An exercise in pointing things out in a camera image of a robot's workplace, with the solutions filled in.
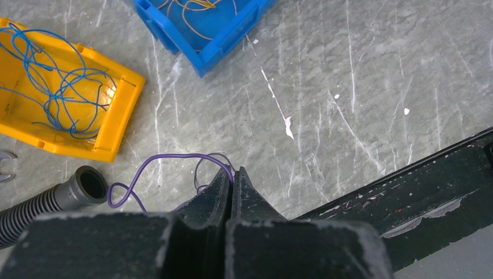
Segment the metal wrench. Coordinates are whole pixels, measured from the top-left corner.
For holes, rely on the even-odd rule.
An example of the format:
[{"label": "metal wrench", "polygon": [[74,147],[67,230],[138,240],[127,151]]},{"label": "metal wrench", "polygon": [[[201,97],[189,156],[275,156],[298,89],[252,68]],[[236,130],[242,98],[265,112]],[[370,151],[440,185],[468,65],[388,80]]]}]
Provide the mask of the metal wrench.
[{"label": "metal wrench", "polygon": [[[8,152],[8,151],[3,151],[0,150],[0,161],[3,159],[14,159],[15,155]],[[6,182],[14,178],[13,174],[1,174],[0,173],[0,183],[1,182]]]}]

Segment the orange wire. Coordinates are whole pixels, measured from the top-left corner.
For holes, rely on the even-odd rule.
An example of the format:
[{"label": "orange wire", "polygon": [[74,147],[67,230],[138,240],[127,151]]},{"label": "orange wire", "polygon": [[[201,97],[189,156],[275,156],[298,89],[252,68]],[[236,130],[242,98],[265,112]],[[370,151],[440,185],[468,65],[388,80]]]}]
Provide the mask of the orange wire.
[{"label": "orange wire", "polygon": [[161,10],[164,6],[166,6],[166,4],[168,4],[169,1],[170,0],[166,0],[162,5],[158,7],[158,10]]},{"label": "orange wire", "polygon": [[[190,2],[194,2],[195,0],[189,0],[187,3],[185,3],[185,7],[187,7],[188,3]],[[216,5],[217,3],[221,2],[222,0],[216,0],[216,2],[212,3],[212,5]],[[188,28],[190,28],[190,30],[192,30],[195,34],[197,34],[198,36],[200,36],[201,38],[204,38],[206,40],[209,40],[211,41],[212,38],[209,38],[207,36],[204,36],[202,35],[201,33],[199,33],[196,29],[194,29],[192,27],[192,25],[189,24],[189,22],[187,21],[187,19],[185,18],[185,8],[181,11],[181,17],[183,18],[183,21],[185,22],[185,24],[188,26]]]},{"label": "orange wire", "polygon": [[[170,10],[171,10],[171,6],[173,6],[173,3],[176,3],[178,6],[182,7],[181,17],[183,18],[183,21],[188,26],[188,28],[190,28],[190,30],[192,30],[195,34],[197,34],[201,38],[204,38],[206,40],[211,41],[212,38],[209,38],[207,36],[202,35],[196,29],[194,29],[192,27],[192,25],[189,24],[188,20],[185,18],[185,10],[191,10],[191,11],[194,11],[194,12],[201,12],[201,11],[204,11],[204,10],[215,8],[216,7],[216,4],[219,3],[219,2],[221,2],[221,1],[222,0],[216,0],[215,2],[211,2],[210,0],[188,0],[185,3],[185,5],[183,5],[182,3],[179,2],[179,0],[166,0],[163,4],[161,4],[158,7],[158,9],[164,8],[164,6],[166,6],[169,3],[168,8],[166,10],[166,17],[169,18],[169,13],[170,13]],[[233,7],[234,7],[234,14],[237,15],[238,14],[238,9],[237,9],[237,6],[236,6],[236,1],[235,0],[232,0],[232,2],[233,2]],[[188,7],[188,4],[189,3],[196,3],[199,6],[202,6],[203,8],[200,8],[200,9],[189,8]]]}]

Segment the gray marble floor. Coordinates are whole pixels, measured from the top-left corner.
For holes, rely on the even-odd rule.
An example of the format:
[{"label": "gray marble floor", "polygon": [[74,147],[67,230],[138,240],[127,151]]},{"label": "gray marble floor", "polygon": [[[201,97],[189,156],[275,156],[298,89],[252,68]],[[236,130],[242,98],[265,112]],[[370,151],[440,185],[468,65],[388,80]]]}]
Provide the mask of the gray marble floor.
[{"label": "gray marble floor", "polygon": [[[202,79],[123,1],[0,0],[0,15],[94,47],[147,78],[112,164],[0,135],[0,148],[19,157],[2,163],[17,177],[1,185],[0,209],[83,164],[128,183],[156,153],[223,152],[292,218],[491,125],[493,1],[278,0],[251,43]],[[195,164],[151,165],[136,190],[147,208],[190,199]],[[204,164],[199,178],[216,171]]]}]

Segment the black corrugated hose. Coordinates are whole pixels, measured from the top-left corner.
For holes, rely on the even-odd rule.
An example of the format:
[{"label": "black corrugated hose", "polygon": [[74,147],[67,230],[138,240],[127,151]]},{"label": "black corrugated hose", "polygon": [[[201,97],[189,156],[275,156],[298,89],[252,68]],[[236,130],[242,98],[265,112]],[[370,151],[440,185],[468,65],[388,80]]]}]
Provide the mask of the black corrugated hose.
[{"label": "black corrugated hose", "polygon": [[14,245],[39,214],[99,205],[106,201],[107,193],[108,184],[101,173],[89,166],[78,168],[67,182],[0,212],[0,249]]}]

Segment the white streak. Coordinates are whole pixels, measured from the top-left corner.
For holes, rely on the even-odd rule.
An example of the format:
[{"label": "white streak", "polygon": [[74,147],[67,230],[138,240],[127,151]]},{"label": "white streak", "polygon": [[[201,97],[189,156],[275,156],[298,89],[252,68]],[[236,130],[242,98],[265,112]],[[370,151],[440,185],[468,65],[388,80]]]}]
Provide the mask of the white streak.
[{"label": "white streak", "polygon": [[69,161],[65,160],[65,178],[64,180],[67,180],[69,178]]},{"label": "white streak", "polygon": [[349,64],[351,66],[351,81],[353,85],[353,95],[351,99],[351,112],[354,113],[354,105],[356,102],[356,85],[355,85],[355,74],[353,69],[353,56],[352,56],[352,45],[351,45],[351,33],[349,32],[349,0],[346,0],[346,22],[348,24],[348,41],[349,41]]},{"label": "white streak", "polygon": [[413,143],[411,142],[411,145],[409,146],[408,165],[411,164],[412,161],[413,161]]},{"label": "white streak", "polygon": [[[409,92],[409,88],[411,87],[411,83],[413,82],[413,77],[414,77],[414,75],[412,75],[411,78],[409,79],[408,88],[406,89],[406,92],[404,92],[404,95],[402,95],[402,90],[401,90],[401,105],[403,108],[404,108],[404,100],[406,99],[406,96],[408,95],[408,92]],[[408,144],[408,125],[407,125],[405,117],[402,119],[402,121],[404,124],[404,142],[407,145]]]},{"label": "white streak", "polygon": [[230,119],[231,119],[231,130],[234,132],[234,125],[233,125],[233,114],[231,113],[230,105],[228,102],[226,102],[226,106],[228,107],[228,112],[230,114]]},{"label": "white streak", "polygon": [[300,14],[300,9],[299,9],[299,1],[298,3],[298,136],[297,136],[297,141],[298,141],[298,149],[299,153],[301,153],[301,104],[300,101],[303,100],[303,96],[301,94],[301,14]]},{"label": "white streak", "polygon": [[67,26],[69,25],[70,21],[70,14],[72,13],[72,0],[69,2],[69,10],[64,14],[64,19],[65,19],[65,38],[67,37]]},{"label": "white streak", "polygon": [[329,212],[331,212],[332,210],[339,209],[340,207],[341,207],[340,205],[336,205],[335,207],[333,207],[333,208],[331,208],[331,209],[329,209],[329,210],[327,210],[327,211],[325,211],[325,212],[323,212],[323,213],[319,214],[319,216],[322,216],[322,215],[324,215],[324,214],[326,214],[326,213],[329,213]]},{"label": "white streak", "polygon": [[248,35],[246,35],[246,40],[248,41],[248,45],[250,46],[250,48],[253,50],[253,54],[255,55],[255,57],[257,56],[257,53],[255,52],[255,49],[253,48],[253,45],[252,45],[252,42],[250,42],[250,37],[248,37]]},{"label": "white streak", "polygon": [[338,195],[337,198],[339,198],[342,195],[340,173],[341,173],[341,170],[339,168],[339,157],[337,156],[337,180],[335,182],[335,187],[337,189],[337,195]]},{"label": "white streak", "polygon": [[281,181],[281,185],[283,185],[283,179],[281,178],[281,171],[279,170],[279,164],[277,164],[277,175],[279,176],[279,181]]},{"label": "white streak", "polygon": [[315,156],[317,155],[320,148],[320,129],[322,127],[322,108],[319,103],[319,124],[315,126],[317,131],[317,148],[315,149]]},{"label": "white streak", "polygon": [[493,71],[493,39],[490,41],[490,66]]},{"label": "white streak", "polygon": [[[155,69],[155,71],[156,71],[156,77],[157,77],[157,80],[158,80],[158,93],[159,93],[159,101],[158,101],[158,103],[154,107],[154,130],[156,131],[157,152],[158,153],[161,153],[161,144],[160,144],[160,136],[159,136],[159,129],[158,129],[159,128],[159,125],[158,125],[158,118],[159,118],[158,117],[158,111],[159,111],[159,109],[161,107],[161,104],[163,103],[164,98],[166,97],[166,94],[167,94],[168,90],[170,88],[172,88],[172,86],[174,86],[174,84],[178,80],[178,77],[179,76],[175,74],[175,79],[173,80],[172,86],[171,87],[168,87],[167,90],[165,90],[163,92],[163,84],[166,83],[166,82],[168,82],[170,80],[170,76],[168,76],[167,79],[164,82],[162,81],[161,75],[160,75],[160,71],[159,71],[159,60],[158,60],[158,52],[156,51],[156,42],[155,42],[154,38],[151,38],[151,39],[152,39],[152,47],[153,47],[154,61],[156,63],[156,69]],[[158,164],[159,164],[158,184],[161,185],[162,184],[162,174],[163,174],[161,160],[158,161]]]},{"label": "white streak", "polygon": [[322,62],[321,63],[324,63],[325,61],[325,30],[324,30],[324,19],[323,19],[323,3],[322,3],[322,0],[320,0],[320,33],[321,33],[321,40],[322,40]]},{"label": "white streak", "polygon": [[399,65],[401,66],[401,75],[402,79],[404,79],[404,70],[402,69],[402,58],[401,58],[401,51],[397,49],[397,53],[399,54]]},{"label": "white streak", "polygon": [[136,151],[134,150],[134,148],[132,147],[132,145],[131,145],[131,144],[130,144],[130,142],[128,141],[127,137],[125,137],[125,141],[127,142],[128,147],[130,148],[130,151],[132,151],[132,154],[134,155],[134,157],[135,157],[137,160],[140,160],[140,157],[137,155]]},{"label": "white streak", "polygon": [[288,135],[288,137],[290,137],[294,140],[294,136],[293,136],[293,133],[291,131],[291,116],[288,118],[286,118],[284,116],[283,110],[281,109],[281,106],[279,105],[279,102],[277,101],[276,95],[274,94],[274,91],[272,90],[272,87],[270,86],[269,79],[265,75],[265,71],[263,70],[262,66],[260,67],[260,70],[262,72],[263,78],[265,79],[265,81],[267,81],[267,87],[269,88],[269,91],[272,93],[272,98],[274,98],[274,100],[276,100],[277,108],[279,109],[279,112],[281,113],[281,116],[283,117],[284,124],[286,125],[286,134]]},{"label": "white streak", "polygon": [[178,119],[178,101],[176,99],[176,90],[173,84],[173,98],[174,98],[174,114],[176,115],[176,126],[180,125],[180,120]]},{"label": "white streak", "polygon": [[396,163],[396,160],[395,160],[395,152],[394,152],[394,148],[392,147],[392,155],[394,156],[394,171],[397,170],[397,163]]},{"label": "white streak", "polygon": [[349,123],[346,121],[346,118],[344,117],[344,115],[342,114],[342,111],[341,111],[341,108],[339,107],[339,105],[334,101],[334,98],[332,97],[332,95],[330,94],[330,91],[328,92],[329,96],[333,99],[333,102],[335,104],[335,108],[339,111],[339,115],[341,115],[342,117],[342,120],[344,121],[344,123],[346,124],[346,127],[348,128],[349,132],[353,135],[353,137],[355,138],[356,140],[356,143],[365,151],[366,155],[368,156],[368,158],[370,159],[370,161],[372,161],[376,166],[377,166],[377,170],[379,172],[382,173],[382,171],[384,170],[384,168],[382,167],[382,165],[371,155],[370,151],[368,150],[368,148],[366,146],[363,145],[363,143],[361,142],[361,140],[356,136],[356,134],[354,133],[353,129],[351,128],[351,126],[349,125]]},{"label": "white streak", "polygon": [[147,52],[147,56],[144,59],[144,61],[145,61],[145,65],[147,67],[147,72],[151,73],[151,58],[149,57],[149,52]]},{"label": "white streak", "polygon": [[395,31],[396,32],[399,32],[399,28],[397,27],[397,1],[395,1],[395,13],[394,13],[394,16],[395,16]]},{"label": "white streak", "polygon": [[361,62],[361,59],[363,59],[363,56],[366,54],[366,51],[371,47],[371,45],[373,45],[373,42],[375,41],[375,36],[373,36],[373,38],[371,39],[371,42],[370,44],[365,47],[365,50],[363,51],[363,53],[361,53],[359,59],[358,59],[358,63]]},{"label": "white streak", "polygon": [[457,107],[457,112],[459,113],[459,120],[460,120],[460,130],[462,132],[462,138],[466,138],[466,134],[464,133],[464,118],[462,116],[462,110],[460,109],[459,105],[456,104]]},{"label": "white streak", "polygon": [[101,17],[103,15],[103,11],[105,10],[106,7],[106,1],[103,2],[103,6],[99,10],[99,15],[98,15],[98,20],[96,21],[96,27],[99,27],[99,24],[101,23]]},{"label": "white streak", "polygon": [[383,3],[382,3],[382,6],[380,7],[380,9],[378,10],[378,12],[375,14],[375,16],[373,17],[373,19],[371,20],[370,22],[370,26],[373,25],[373,22],[375,21],[375,19],[377,18],[378,14],[380,13],[380,11],[382,10],[382,8],[384,7],[385,3],[387,2],[387,0],[384,0]]},{"label": "white streak", "polygon": [[438,150],[441,150],[442,149],[442,138],[441,138],[441,130],[442,130],[442,127],[440,125],[440,115],[438,114],[438,90],[437,88],[435,87],[435,102],[437,104],[436,108],[437,108],[437,134],[438,134]]},{"label": "white streak", "polygon": [[279,43],[277,45],[277,53],[279,56],[278,63],[279,63],[279,74],[282,76],[284,73],[284,58],[283,58],[283,53],[284,53],[284,48],[283,48],[283,35],[281,33],[281,26],[284,27],[284,20],[279,24],[279,27],[277,27],[277,33],[279,34]]},{"label": "white streak", "polygon": [[291,168],[291,175],[290,175],[290,185],[288,187],[288,198],[291,196],[291,186],[292,186],[292,176],[294,175],[294,164],[295,162],[293,161],[293,165],[292,165],[292,168]]},{"label": "white streak", "polygon": [[252,129],[253,114],[252,114],[252,108],[250,106],[250,103],[252,101],[250,100],[250,93],[248,92],[248,89],[245,89],[245,91],[246,91],[246,97],[248,98],[248,113],[250,114],[250,131],[251,131],[252,136],[253,136],[253,129]]},{"label": "white streak", "polygon": [[455,50],[457,51],[457,53],[459,54],[460,56],[460,59],[462,60],[462,63],[464,63],[464,66],[466,66],[466,69],[467,71],[469,72],[469,74],[471,75],[471,77],[475,80],[476,84],[478,84],[477,82],[477,79],[476,79],[476,76],[474,76],[473,72],[469,69],[469,66],[467,65],[466,61],[464,60],[464,57],[462,57],[462,54],[460,54],[460,51],[459,51],[459,48],[457,47],[457,45],[453,42],[452,40],[452,36],[450,36],[450,34],[448,33],[448,31],[444,28],[448,38],[450,39],[450,42],[452,43],[453,47],[455,48]]}]

